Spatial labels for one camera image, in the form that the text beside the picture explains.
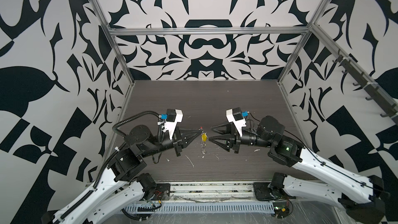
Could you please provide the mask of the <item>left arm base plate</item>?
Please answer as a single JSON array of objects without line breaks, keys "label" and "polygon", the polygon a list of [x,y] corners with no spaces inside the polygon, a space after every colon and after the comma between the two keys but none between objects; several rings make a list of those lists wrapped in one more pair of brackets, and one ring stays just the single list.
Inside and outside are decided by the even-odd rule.
[{"label": "left arm base plate", "polygon": [[157,187],[150,198],[151,201],[162,201],[170,196],[171,185],[170,183],[157,183]]}]

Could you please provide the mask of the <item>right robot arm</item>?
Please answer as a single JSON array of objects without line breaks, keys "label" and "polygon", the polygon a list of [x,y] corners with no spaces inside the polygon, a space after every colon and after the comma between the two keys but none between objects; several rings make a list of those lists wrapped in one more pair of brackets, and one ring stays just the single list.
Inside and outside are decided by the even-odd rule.
[{"label": "right robot arm", "polygon": [[256,183],[259,201],[307,198],[344,209],[362,224],[379,224],[385,216],[383,180],[361,176],[314,154],[300,141],[284,135],[285,127],[274,117],[266,116],[253,130],[246,120],[228,116],[225,123],[213,126],[216,136],[209,141],[226,151],[239,152],[241,145],[268,148],[268,156],[276,163],[314,176],[319,182],[301,180],[285,173],[275,173],[268,184]]}]

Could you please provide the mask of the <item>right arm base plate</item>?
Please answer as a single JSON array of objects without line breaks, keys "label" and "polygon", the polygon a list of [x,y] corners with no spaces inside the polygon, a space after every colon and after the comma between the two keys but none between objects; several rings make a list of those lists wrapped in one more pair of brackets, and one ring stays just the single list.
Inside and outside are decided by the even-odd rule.
[{"label": "right arm base plate", "polygon": [[283,190],[271,188],[270,183],[253,183],[255,198],[258,201],[283,201],[296,199],[294,196],[287,195]]}]

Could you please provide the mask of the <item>small circuit board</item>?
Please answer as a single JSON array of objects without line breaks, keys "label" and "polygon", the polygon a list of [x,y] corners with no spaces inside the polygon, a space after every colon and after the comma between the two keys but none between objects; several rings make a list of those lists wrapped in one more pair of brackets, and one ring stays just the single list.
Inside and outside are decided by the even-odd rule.
[{"label": "small circuit board", "polygon": [[294,205],[288,201],[273,202],[274,214],[277,219],[285,219],[293,213]]}]

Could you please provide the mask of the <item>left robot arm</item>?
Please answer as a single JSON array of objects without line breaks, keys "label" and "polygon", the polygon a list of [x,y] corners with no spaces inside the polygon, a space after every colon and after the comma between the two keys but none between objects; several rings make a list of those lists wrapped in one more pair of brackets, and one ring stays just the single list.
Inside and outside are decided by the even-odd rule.
[{"label": "left robot arm", "polygon": [[162,142],[145,125],[135,126],[124,138],[126,146],[111,155],[101,167],[96,180],[66,207],[48,211],[43,224],[101,224],[129,204],[151,200],[157,184],[144,158],[172,149],[180,156],[202,134],[201,129],[175,128],[171,138]]}]

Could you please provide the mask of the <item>black wall hook rail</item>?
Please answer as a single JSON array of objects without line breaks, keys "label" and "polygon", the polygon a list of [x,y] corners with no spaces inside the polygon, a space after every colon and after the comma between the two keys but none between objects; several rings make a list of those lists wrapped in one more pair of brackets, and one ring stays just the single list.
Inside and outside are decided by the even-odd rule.
[{"label": "black wall hook rail", "polygon": [[368,94],[365,99],[374,101],[383,110],[384,113],[380,116],[382,118],[388,117],[398,125],[398,102],[355,59],[344,56],[340,49],[337,52],[333,51],[332,54],[336,57],[333,63],[343,67],[343,76],[340,83],[341,91],[343,91],[344,80],[349,75],[354,80],[352,85]]}]

